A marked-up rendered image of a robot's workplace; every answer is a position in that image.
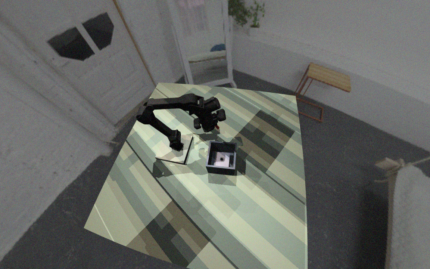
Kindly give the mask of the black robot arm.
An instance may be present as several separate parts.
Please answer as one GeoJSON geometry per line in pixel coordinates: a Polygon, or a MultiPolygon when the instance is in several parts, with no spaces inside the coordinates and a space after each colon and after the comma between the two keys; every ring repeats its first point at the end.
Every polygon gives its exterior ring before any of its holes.
{"type": "MultiPolygon", "coordinates": [[[[160,98],[160,99],[148,99],[144,105],[140,106],[136,116],[136,120],[142,124],[149,124],[155,129],[159,130],[162,134],[168,137],[169,146],[180,151],[184,146],[181,143],[181,132],[178,130],[172,130],[163,124],[159,119],[154,116],[154,109],[174,109],[179,108],[184,111],[189,111],[189,115],[195,114],[198,118],[204,118],[207,113],[213,112],[220,109],[220,103],[214,96],[204,100],[204,97],[195,95],[193,93],[184,94],[178,98],[160,98]],[[199,101],[199,104],[197,102],[199,101]]],[[[205,118],[203,121],[199,121],[202,125],[204,132],[210,132],[216,126],[215,122],[211,118],[205,118]]]]}

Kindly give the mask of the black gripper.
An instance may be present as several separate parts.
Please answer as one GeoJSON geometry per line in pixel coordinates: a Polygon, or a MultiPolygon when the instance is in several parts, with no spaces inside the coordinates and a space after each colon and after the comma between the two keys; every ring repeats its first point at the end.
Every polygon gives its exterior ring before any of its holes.
{"type": "Polygon", "coordinates": [[[196,128],[196,129],[201,129],[199,121],[203,121],[203,120],[205,120],[205,118],[211,118],[211,120],[214,121],[215,124],[217,125],[218,121],[224,121],[224,120],[226,120],[225,110],[224,109],[219,109],[214,114],[212,114],[210,112],[210,113],[207,113],[204,118],[196,118],[196,119],[194,119],[193,120],[193,127],[196,128]]]}

